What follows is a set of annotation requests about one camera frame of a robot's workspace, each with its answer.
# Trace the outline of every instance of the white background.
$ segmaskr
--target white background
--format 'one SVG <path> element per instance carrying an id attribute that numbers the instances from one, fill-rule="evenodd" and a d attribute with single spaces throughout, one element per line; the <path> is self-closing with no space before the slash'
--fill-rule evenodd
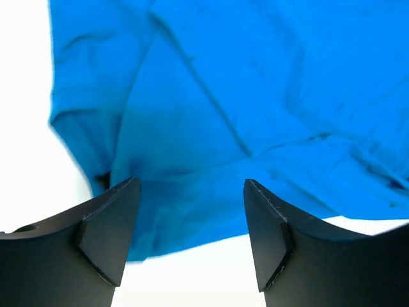
<path id="1" fill-rule="evenodd" d="M 12 232 L 90 195 L 48 127 L 52 66 L 46 0 L 1 1 L 0 39 L 0 231 Z M 341 217 L 330 222 L 368 234 L 404 223 Z M 128 265 L 112 306 L 265 306 L 256 285 L 249 238 L 243 236 Z"/>

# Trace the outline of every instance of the white surface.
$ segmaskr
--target white surface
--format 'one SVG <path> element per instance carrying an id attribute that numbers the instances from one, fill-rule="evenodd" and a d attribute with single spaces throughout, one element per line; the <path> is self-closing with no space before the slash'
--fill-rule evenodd
<path id="1" fill-rule="evenodd" d="M 0 231 L 87 200 L 86 183 L 47 125 L 52 67 L 46 0 L 0 3 Z M 367 234 L 405 221 L 330 220 Z M 128 265 L 113 307 L 264 306 L 248 236 Z"/>

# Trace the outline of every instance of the blue fabric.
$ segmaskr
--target blue fabric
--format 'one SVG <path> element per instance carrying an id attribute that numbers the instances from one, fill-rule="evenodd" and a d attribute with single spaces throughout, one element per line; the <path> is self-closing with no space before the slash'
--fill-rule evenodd
<path id="1" fill-rule="evenodd" d="M 409 218 L 409 2 L 58 0 L 51 125 L 141 179 L 128 260 L 247 233 L 253 178 L 320 218 Z"/>

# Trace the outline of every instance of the black plastic part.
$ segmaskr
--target black plastic part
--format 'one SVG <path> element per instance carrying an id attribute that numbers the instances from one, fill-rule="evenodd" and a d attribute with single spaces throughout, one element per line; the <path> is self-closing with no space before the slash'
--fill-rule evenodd
<path id="1" fill-rule="evenodd" d="M 377 236 L 336 227 L 246 180 L 245 210 L 267 307 L 409 306 L 409 224 Z"/>
<path id="2" fill-rule="evenodd" d="M 56 216 L 0 233 L 0 306 L 110 307 L 139 195 L 131 178 Z"/>

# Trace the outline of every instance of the blue t-shirt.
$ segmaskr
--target blue t-shirt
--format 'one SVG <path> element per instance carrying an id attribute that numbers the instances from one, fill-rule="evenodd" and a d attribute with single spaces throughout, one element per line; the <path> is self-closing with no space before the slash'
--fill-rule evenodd
<path id="1" fill-rule="evenodd" d="M 141 179 L 130 261 L 247 233 L 256 179 L 319 217 L 409 218 L 409 2 L 50 1 L 50 123 Z"/>

